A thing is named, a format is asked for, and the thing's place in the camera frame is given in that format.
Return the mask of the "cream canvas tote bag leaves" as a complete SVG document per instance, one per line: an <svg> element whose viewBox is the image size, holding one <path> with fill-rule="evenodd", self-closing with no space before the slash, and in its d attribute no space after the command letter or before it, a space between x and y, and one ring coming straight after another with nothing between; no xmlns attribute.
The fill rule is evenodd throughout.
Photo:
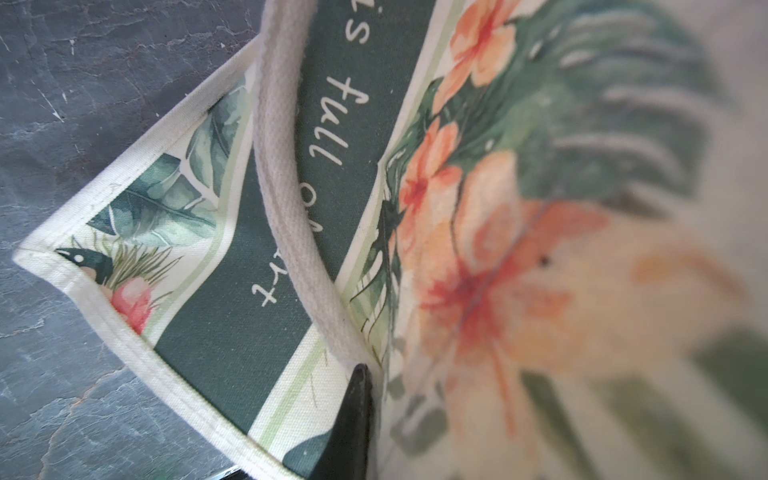
<svg viewBox="0 0 768 480"><path fill-rule="evenodd" d="M256 479L763 479L764 137L681 1L269 1L18 247Z"/></svg>

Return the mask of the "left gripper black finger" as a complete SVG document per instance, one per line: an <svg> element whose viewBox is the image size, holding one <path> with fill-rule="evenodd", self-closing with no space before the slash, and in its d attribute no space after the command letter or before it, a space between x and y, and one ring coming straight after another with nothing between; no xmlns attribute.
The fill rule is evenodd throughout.
<svg viewBox="0 0 768 480"><path fill-rule="evenodd" d="M352 372L338 415L311 480L363 480L368 470L374 417L372 378L367 365Z"/></svg>

